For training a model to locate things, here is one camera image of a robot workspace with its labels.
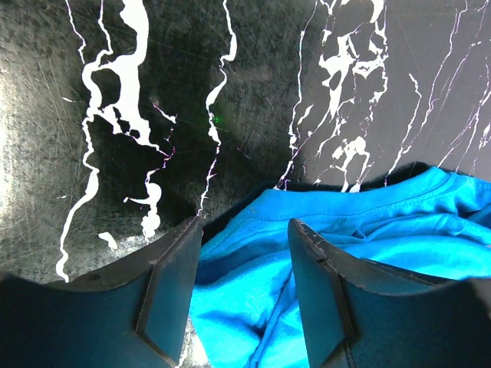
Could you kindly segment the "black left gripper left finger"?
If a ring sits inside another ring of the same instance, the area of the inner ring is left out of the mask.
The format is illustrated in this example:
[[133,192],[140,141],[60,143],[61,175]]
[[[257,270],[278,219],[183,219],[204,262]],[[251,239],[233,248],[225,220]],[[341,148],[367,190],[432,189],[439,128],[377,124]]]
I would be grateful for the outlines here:
[[3,367],[175,367],[203,227],[188,218],[70,282],[1,274]]

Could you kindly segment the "blue t shirt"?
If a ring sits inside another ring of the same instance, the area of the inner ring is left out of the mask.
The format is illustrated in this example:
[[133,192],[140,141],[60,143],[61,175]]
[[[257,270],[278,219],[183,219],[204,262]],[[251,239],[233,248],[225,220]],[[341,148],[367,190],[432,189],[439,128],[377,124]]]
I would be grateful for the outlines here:
[[308,365],[287,229],[357,258],[453,280],[490,274],[490,184],[419,165],[361,192],[264,190],[207,225],[190,318],[214,367]]

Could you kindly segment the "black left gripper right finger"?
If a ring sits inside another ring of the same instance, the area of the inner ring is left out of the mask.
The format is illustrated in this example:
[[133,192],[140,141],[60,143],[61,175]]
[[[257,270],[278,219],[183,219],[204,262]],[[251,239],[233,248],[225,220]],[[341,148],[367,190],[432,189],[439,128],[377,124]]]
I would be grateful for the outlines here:
[[490,365],[489,279],[356,258],[297,219],[288,244],[310,366]]

